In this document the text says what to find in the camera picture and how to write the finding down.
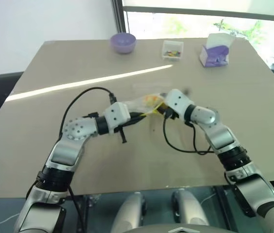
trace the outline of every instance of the purple bowl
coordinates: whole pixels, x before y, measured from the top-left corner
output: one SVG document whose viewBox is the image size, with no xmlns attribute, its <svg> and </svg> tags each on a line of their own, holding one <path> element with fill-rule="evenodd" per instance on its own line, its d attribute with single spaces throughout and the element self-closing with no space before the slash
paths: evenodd
<svg viewBox="0 0 274 233">
<path fill-rule="evenodd" d="M 110 44 L 116 52 L 127 54 L 134 50 L 136 37 L 129 33 L 118 33 L 111 37 Z"/>
</svg>

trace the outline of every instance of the tissue box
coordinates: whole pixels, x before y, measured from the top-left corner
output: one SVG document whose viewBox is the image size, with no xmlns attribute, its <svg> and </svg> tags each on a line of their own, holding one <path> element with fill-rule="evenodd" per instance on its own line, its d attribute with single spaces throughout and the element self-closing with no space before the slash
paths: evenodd
<svg viewBox="0 0 274 233">
<path fill-rule="evenodd" d="M 205 67 L 221 67 L 229 62 L 229 48 L 225 45 L 216 46 L 210 49 L 202 47 L 200 60 Z"/>
<path fill-rule="evenodd" d="M 204 67 L 221 67 L 229 63 L 229 48 L 235 37 L 225 33 L 209 34 L 200 60 Z"/>
</svg>

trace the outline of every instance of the beige tabletop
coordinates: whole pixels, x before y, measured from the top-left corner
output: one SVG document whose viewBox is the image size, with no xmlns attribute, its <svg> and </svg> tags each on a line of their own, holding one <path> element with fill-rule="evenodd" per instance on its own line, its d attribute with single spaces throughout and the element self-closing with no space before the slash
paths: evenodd
<svg viewBox="0 0 274 233">
<path fill-rule="evenodd" d="M 206 39 L 183 39 L 179 62 L 161 59 L 163 40 L 139 40 L 128 55 L 114 53 L 108 41 L 46 42 L 0 109 L 0 198 L 24 197 L 57 140 L 70 101 L 90 86 L 113 91 L 118 100 L 190 89 L 197 105 L 219 110 L 248 155 L 267 179 L 274 180 L 274 74 L 248 41 L 237 39 L 230 64 L 203 68 L 198 56 Z M 71 109 L 69 118 L 102 112 L 108 95 L 93 91 Z M 192 130 L 168 120 L 168 136 L 179 148 L 192 149 Z M 224 184 L 214 154 L 173 150 L 164 141 L 162 117 L 150 116 L 86 144 L 74 175 L 75 194 Z M 198 148 L 208 147 L 198 131 Z"/>
</svg>

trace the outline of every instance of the plastic container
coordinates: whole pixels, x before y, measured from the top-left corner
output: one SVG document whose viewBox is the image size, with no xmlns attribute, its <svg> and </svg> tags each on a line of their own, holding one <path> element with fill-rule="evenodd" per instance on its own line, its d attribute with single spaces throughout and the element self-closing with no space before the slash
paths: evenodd
<svg viewBox="0 0 274 233">
<path fill-rule="evenodd" d="M 117 53 L 131 53 L 136 45 L 136 37 L 129 33 L 118 33 L 110 38 L 110 44 Z"/>
<path fill-rule="evenodd" d="M 162 57 L 163 59 L 169 59 L 179 61 L 184 51 L 184 43 L 182 41 L 164 40 Z"/>
</svg>

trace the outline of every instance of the black wire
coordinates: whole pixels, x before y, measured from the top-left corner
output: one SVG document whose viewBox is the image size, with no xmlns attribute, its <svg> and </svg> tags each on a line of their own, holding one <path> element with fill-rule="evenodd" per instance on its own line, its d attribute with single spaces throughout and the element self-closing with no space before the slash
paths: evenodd
<svg viewBox="0 0 274 233">
<path fill-rule="evenodd" d="M 177 150 L 177 151 L 180 151 L 180 152 L 184 152 L 184 153 L 198 153 L 199 155 L 205 155 L 207 153 L 214 153 L 213 151 L 210 151 L 210 147 L 208 148 L 208 150 L 206 151 L 198 151 L 197 148 L 196 148 L 196 144 L 195 144 L 195 139 L 196 139 L 196 130 L 195 130 L 195 127 L 194 125 L 192 126 L 193 128 L 193 147 L 194 147 L 194 150 L 182 150 L 182 149 L 179 149 L 175 146 L 173 146 L 169 140 L 167 139 L 167 136 L 166 136 L 166 120 L 167 118 L 164 118 L 163 120 L 163 135 L 164 135 L 164 138 L 165 138 L 165 141 L 166 143 L 173 149 Z"/>
<path fill-rule="evenodd" d="M 68 113 L 70 107 L 78 100 L 79 97 L 81 97 L 83 94 L 85 94 L 86 92 L 91 91 L 91 90 L 104 90 L 104 91 L 108 92 L 109 95 L 113 95 L 113 93 L 111 91 L 109 91 L 107 88 L 104 88 L 104 87 L 91 87 L 89 89 L 86 89 L 85 91 L 82 91 L 76 98 L 73 99 L 73 101 L 68 105 L 67 109 L 65 110 L 63 119 L 60 124 L 59 137 L 61 137 L 61 135 L 62 135 L 63 126 L 64 126 L 65 119 L 66 119 L 66 116 L 67 116 L 67 113 Z"/>
<path fill-rule="evenodd" d="M 69 185 L 69 187 L 68 187 L 68 190 L 69 190 L 71 199 L 72 199 L 72 201 L 73 201 L 73 203 L 74 203 L 74 206 L 75 206 L 75 208 L 76 208 L 76 210 L 77 210 L 77 212 L 78 212 L 78 217 L 79 217 L 79 221 L 81 222 L 82 232 L 83 232 L 83 233 L 86 233 L 85 227 L 84 227 L 84 223 L 83 223 L 83 219 L 82 219 L 81 210 L 80 210 L 80 208 L 79 208 L 79 206 L 78 206 L 77 201 L 75 200 L 75 195 L 73 194 L 73 191 L 72 191 L 70 185 Z"/>
</svg>

